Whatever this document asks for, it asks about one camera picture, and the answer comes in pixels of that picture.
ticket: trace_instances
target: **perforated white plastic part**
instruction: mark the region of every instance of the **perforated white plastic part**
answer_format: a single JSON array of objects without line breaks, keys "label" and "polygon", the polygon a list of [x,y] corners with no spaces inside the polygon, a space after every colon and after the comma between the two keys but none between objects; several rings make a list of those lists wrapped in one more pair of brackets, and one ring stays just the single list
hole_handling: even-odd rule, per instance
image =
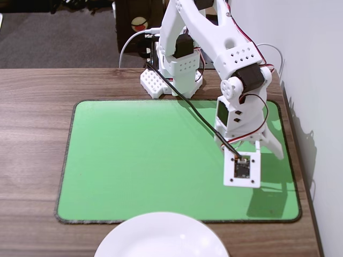
[{"label": "perforated white plastic part", "polygon": [[238,69],[261,62],[261,55],[254,44],[249,42],[222,52],[213,62],[213,66],[223,80],[230,78]]},{"label": "perforated white plastic part", "polygon": [[[195,80],[197,80],[200,76],[201,73],[197,71]],[[195,92],[203,83],[203,77],[194,83],[194,88],[191,91],[183,94],[186,98],[191,98],[195,94]],[[146,69],[140,75],[140,84],[144,87],[152,99],[158,99],[162,94],[175,95],[171,88],[158,76],[158,74],[148,69]]]},{"label": "perforated white plastic part", "polygon": [[164,58],[164,65],[173,76],[183,75],[199,68],[199,56],[197,51],[178,59],[174,56],[167,56]]}]

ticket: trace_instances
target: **black cable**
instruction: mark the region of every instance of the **black cable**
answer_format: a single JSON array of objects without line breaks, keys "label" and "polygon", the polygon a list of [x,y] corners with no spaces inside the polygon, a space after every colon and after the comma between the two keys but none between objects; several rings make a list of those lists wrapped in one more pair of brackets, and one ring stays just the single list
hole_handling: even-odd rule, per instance
[{"label": "black cable", "polygon": [[169,81],[168,79],[166,79],[160,72],[158,69],[156,69],[156,67],[152,66],[150,63],[146,63],[146,65],[148,65],[149,68],[152,68],[160,77],[161,79],[167,83],[167,85],[182,99],[184,100],[194,111],[194,113],[202,120],[203,123],[205,123],[205,125],[213,131],[213,133],[219,138],[219,140],[231,151],[233,152],[238,158],[242,158],[242,155],[240,155],[235,148],[230,145],[225,138],[200,114],[200,112],[197,110],[197,108],[195,108],[195,106],[191,103],[191,101],[189,101],[186,97],[184,97]]},{"label": "black cable", "polygon": [[203,64],[203,68],[202,68],[202,71],[200,73],[200,77],[195,82],[198,82],[198,80],[203,76],[204,71],[205,71],[205,63],[204,63],[202,58],[201,58],[201,61],[202,61],[202,64]]}]

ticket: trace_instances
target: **white cable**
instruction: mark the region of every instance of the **white cable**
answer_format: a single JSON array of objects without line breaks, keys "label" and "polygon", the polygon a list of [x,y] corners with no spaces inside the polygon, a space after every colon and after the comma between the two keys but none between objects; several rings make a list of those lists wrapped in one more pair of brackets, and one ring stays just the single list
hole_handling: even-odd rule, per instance
[{"label": "white cable", "polygon": [[123,54],[124,54],[124,50],[125,48],[128,46],[128,44],[130,43],[130,41],[135,37],[138,36],[140,34],[158,34],[160,33],[160,29],[161,28],[150,28],[150,29],[146,29],[144,31],[138,31],[137,33],[135,33],[134,35],[130,36],[130,38],[126,41],[125,45],[122,48],[122,51],[120,52],[120,56],[119,56],[119,68],[121,68],[121,64],[122,64],[122,59],[123,59]]},{"label": "white cable", "polygon": [[268,43],[261,43],[261,44],[257,44],[256,46],[258,46],[258,47],[259,46],[269,46],[269,47],[272,47],[272,48],[276,49],[279,52],[280,57],[281,57],[281,65],[280,65],[280,69],[279,69],[279,76],[281,78],[282,71],[284,69],[284,64],[285,64],[284,56],[282,55],[281,50],[279,48],[277,48],[276,46],[273,46],[272,44],[268,44]]},{"label": "white cable", "polygon": [[3,19],[3,15],[2,15],[2,13],[0,13],[0,29],[1,29],[1,26],[2,26],[2,19]]},{"label": "white cable", "polygon": [[235,150],[237,150],[238,148],[240,148],[241,145],[242,145],[243,143],[244,143],[244,141],[241,141],[240,144],[239,144],[237,147],[235,147]]}]

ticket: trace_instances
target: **mat border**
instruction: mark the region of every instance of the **mat border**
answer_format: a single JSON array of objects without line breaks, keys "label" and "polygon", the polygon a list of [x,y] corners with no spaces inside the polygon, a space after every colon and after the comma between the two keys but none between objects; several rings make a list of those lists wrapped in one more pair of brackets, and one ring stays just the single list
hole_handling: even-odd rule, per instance
[{"label": "mat border", "polygon": [[[69,150],[69,143],[70,143],[70,137],[71,137],[71,131],[73,127],[73,122],[74,122],[74,117],[75,117],[75,111],[77,106],[82,103],[82,102],[107,102],[107,101],[178,101],[178,99],[105,99],[105,100],[81,100],[77,102],[74,107],[73,107],[73,112],[71,115],[71,121],[70,121],[70,127],[69,127],[69,132],[68,132],[68,140],[66,143],[66,149],[65,149],[65,154],[64,154],[64,160],[63,160],[63,167],[62,167],[62,173],[61,173],[61,178],[59,180],[59,186],[58,186],[58,196],[55,202],[55,208],[54,208],[54,216],[55,218],[62,224],[120,224],[126,220],[110,220],[110,221],[94,221],[94,220],[66,220],[64,218],[61,218],[58,213],[58,205],[59,205],[59,199],[61,197],[61,191],[62,191],[62,184],[63,184],[63,178],[64,178],[64,171],[65,171],[65,165],[66,165],[66,159],[68,156],[68,150]],[[205,100],[205,99],[194,99],[192,101],[216,101],[216,100]],[[292,219],[292,220],[200,220],[203,223],[293,223],[298,221],[301,216],[302,216],[302,208],[300,204],[300,198],[299,198],[299,191],[297,188],[297,183],[295,180],[295,175],[294,175],[294,169],[293,169],[293,164],[292,160],[289,154],[289,149],[288,149],[288,142],[286,138],[286,133],[285,133],[285,128],[284,128],[284,121],[282,119],[282,113],[279,104],[276,101],[273,100],[267,100],[267,102],[274,103],[277,108],[278,108],[278,114],[280,117],[281,121],[281,128],[282,128],[282,135],[284,136],[284,141],[286,145],[286,151],[288,155],[288,161],[289,161],[289,166],[290,166],[290,171],[292,173],[292,179],[294,183],[294,188],[295,188],[295,194],[296,194],[296,199],[297,199],[297,204],[298,204],[298,215]]]}]

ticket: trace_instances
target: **red wire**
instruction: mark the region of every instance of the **red wire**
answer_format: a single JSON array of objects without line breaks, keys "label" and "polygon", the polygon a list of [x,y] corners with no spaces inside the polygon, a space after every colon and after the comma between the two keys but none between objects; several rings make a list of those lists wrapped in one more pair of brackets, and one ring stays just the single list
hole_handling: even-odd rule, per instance
[{"label": "red wire", "polygon": [[[230,5],[228,4],[228,3],[226,3],[226,5],[227,5],[227,8],[228,8],[228,10],[229,10],[229,12],[230,12],[230,14],[231,14],[231,7],[230,7]],[[232,18],[232,21],[234,22],[234,24],[235,24],[235,26],[236,26],[236,28],[238,29],[238,31],[249,41],[249,42],[252,42],[253,44],[254,44],[254,46],[256,47],[256,49],[257,49],[257,51],[258,51],[258,53],[261,55],[261,57],[262,57],[262,60],[263,60],[263,62],[264,62],[264,64],[262,64],[262,65],[260,65],[260,66],[262,66],[262,67],[264,67],[264,66],[267,66],[267,67],[271,67],[271,66],[273,66],[272,64],[268,64],[267,63],[267,61],[266,61],[266,59],[264,58],[264,56],[263,56],[263,54],[261,53],[261,51],[258,49],[258,47],[257,47],[257,45],[255,44],[255,42],[240,28],[240,26],[237,24],[237,22],[235,21],[235,19],[234,19],[234,17],[232,16],[232,14],[231,14],[231,18]]]},{"label": "red wire", "polygon": [[254,95],[254,96],[257,96],[258,98],[260,98],[260,100],[264,103],[264,106],[266,106],[266,109],[267,109],[266,117],[265,117],[265,119],[264,119],[262,125],[261,125],[260,127],[258,127],[258,129],[254,130],[254,131],[252,131],[252,132],[249,132],[248,134],[242,135],[242,136],[240,136],[240,137],[230,139],[229,141],[227,141],[228,143],[232,143],[232,142],[237,141],[237,140],[239,140],[239,139],[246,138],[246,137],[248,137],[248,136],[254,134],[255,132],[259,131],[259,130],[263,127],[263,125],[266,123],[266,121],[267,121],[267,119],[268,119],[269,109],[268,109],[268,106],[267,106],[266,102],[263,101],[263,99],[262,99],[259,95],[256,95],[256,94],[245,94],[245,95],[241,95],[241,96],[240,96],[240,99],[243,98],[243,97],[245,97],[245,96],[248,96],[248,95]]},{"label": "red wire", "polygon": [[[228,10],[229,10],[229,12],[230,12],[230,14],[231,14],[231,7],[230,7],[230,5],[228,4],[228,3],[226,3],[226,5],[227,5],[227,8],[228,8]],[[245,38],[248,40],[248,41],[250,41],[250,42],[252,42],[253,44],[254,44],[254,46],[256,47],[256,49],[257,49],[257,51],[258,51],[258,53],[261,55],[261,57],[262,57],[262,59],[263,59],[263,61],[264,61],[264,64],[267,64],[267,61],[266,61],[266,59],[264,58],[264,56],[263,56],[263,54],[261,53],[261,51],[258,49],[258,47],[257,47],[257,45],[255,44],[255,42],[240,28],[240,26],[237,24],[237,22],[235,21],[235,19],[234,19],[234,17],[232,16],[232,14],[231,14],[231,18],[232,18],[232,21],[234,22],[234,24],[235,24],[235,26],[236,26],[236,28],[238,29],[238,31],[239,32],[241,32],[242,34],[243,34],[243,36],[245,36]]]}]

